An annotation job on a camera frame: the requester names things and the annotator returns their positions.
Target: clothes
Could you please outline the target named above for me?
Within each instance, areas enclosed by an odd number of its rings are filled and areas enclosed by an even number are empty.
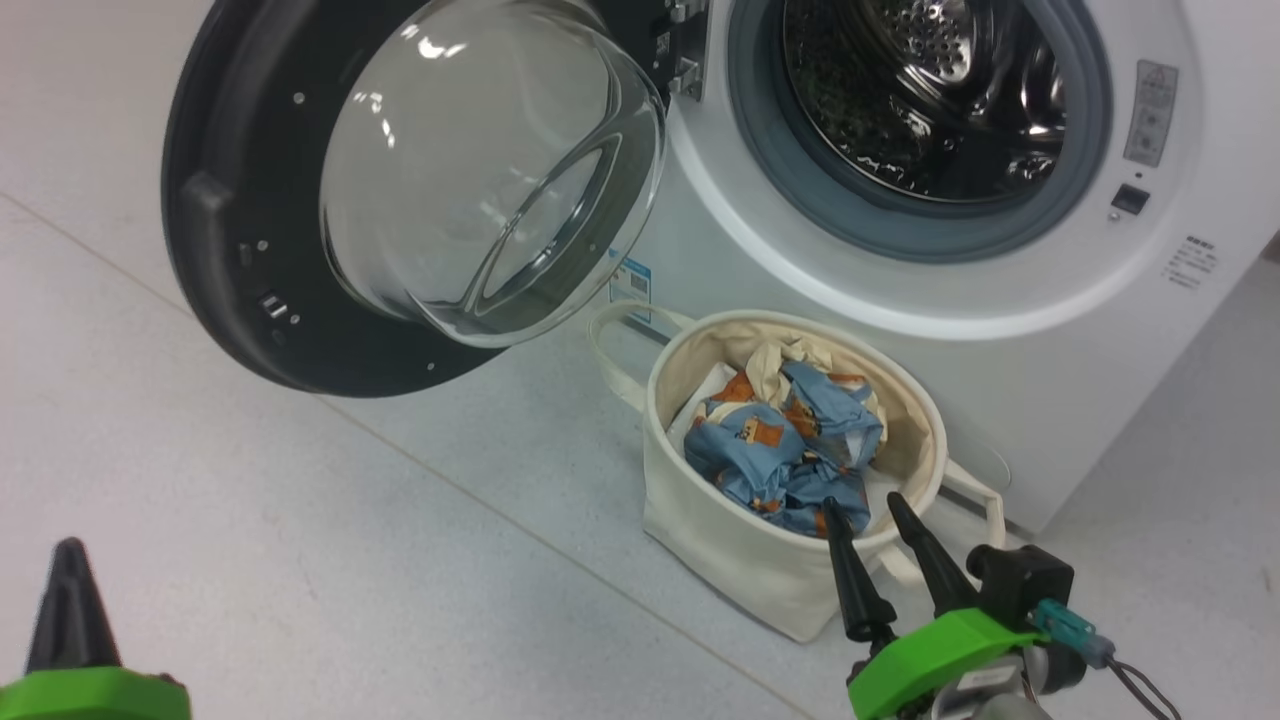
[[[781,357],[781,348],[774,345],[768,354]],[[756,370],[769,363],[765,357]],[[742,370],[698,404],[684,443],[690,466],[781,528],[826,537],[822,501],[835,497],[861,532],[870,511],[860,473],[883,434],[883,423],[865,405],[870,386],[860,375],[828,375],[800,361],[781,364],[777,378],[751,374]],[[759,401],[758,387],[786,388],[774,396],[782,409]]]
[[[828,375],[804,363],[787,363],[782,375],[791,380],[782,414],[809,447],[841,470],[865,468],[884,429],[865,406],[872,396],[867,378]]]
[[[744,370],[755,393],[755,400],[767,402],[778,410],[783,409],[783,404],[791,397],[792,380],[782,372],[782,368],[788,363],[803,363],[817,373],[827,374],[829,379],[846,392],[856,393],[858,401],[872,415],[876,415],[881,423],[881,434],[873,454],[884,447],[884,443],[888,442],[884,415],[879,406],[879,398],[876,397],[876,392],[867,383],[867,378],[858,373],[856,369],[850,368],[841,368],[841,373],[844,374],[835,374],[835,363],[831,351],[812,340],[800,338],[787,343],[764,342],[755,348],[748,359]]]
[[[680,413],[676,413],[676,419],[672,420],[671,425],[667,428],[667,441],[671,442],[671,446],[675,447],[677,452],[681,455],[685,452],[685,436],[689,434],[689,428],[694,424],[694,411],[698,410],[698,405],[703,401],[703,398],[710,397],[712,395],[724,389],[724,386],[727,386],[736,374],[737,370],[735,370],[731,365],[726,363],[717,363],[716,366],[712,368],[712,372],[707,373],[707,378],[698,386],[698,389],[694,391],[689,402],[680,409]]]

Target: stainless steel drum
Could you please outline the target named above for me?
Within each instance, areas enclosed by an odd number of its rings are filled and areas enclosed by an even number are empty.
[[[1053,172],[1066,99],[1015,0],[786,0],[782,35],[800,106],[861,176],[992,202]]]

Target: gray tile floor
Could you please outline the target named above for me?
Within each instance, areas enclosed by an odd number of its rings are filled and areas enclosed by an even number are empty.
[[[156,197],[204,12],[0,3],[0,678],[78,534],[125,659],[202,717],[849,717],[837,628],[785,641],[643,536],[636,419],[581,318],[383,401],[269,386],[204,334]],[[1277,309],[1258,265],[1042,538],[1187,717],[1280,701]],[[1050,707],[1142,716],[1101,675]]]

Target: white washing machine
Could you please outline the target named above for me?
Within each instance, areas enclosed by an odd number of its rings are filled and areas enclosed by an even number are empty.
[[[221,346],[315,392],[444,382],[605,284],[847,325],[1039,530],[1280,227],[1277,22],[219,0],[174,100],[166,236]]]

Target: basket handle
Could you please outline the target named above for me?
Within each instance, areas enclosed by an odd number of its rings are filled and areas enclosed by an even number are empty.
[[[987,544],[1004,550],[1006,541],[1005,498],[998,492],[982,484],[978,478],[974,478],[973,474],[950,457],[942,471],[942,483],[960,495],[983,503],[987,510]],[[908,557],[896,543],[881,551],[879,557],[884,570],[899,583],[906,587],[920,587],[924,584],[924,574],[920,573],[919,565]],[[969,573],[965,573],[965,577],[974,585],[980,584],[978,578],[974,578]]]
[[[640,302],[636,300],[622,300],[611,304],[608,307],[600,310],[591,318],[591,324],[588,327],[588,333],[591,336],[591,351],[595,352],[595,361],[600,364],[600,372],[604,374],[604,382],[608,383],[609,389],[613,395],[617,395],[627,405],[636,409],[636,413],[644,413],[644,398],[645,388],[635,378],[627,374],[626,370],[618,366],[618,364],[609,357],[609,355],[600,347],[600,333],[604,328],[613,323],[620,322],[632,313],[653,313],[659,315],[671,323],[673,327],[685,329],[694,324],[694,319],[675,313],[672,310],[664,310],[649,305],[648,302]]]

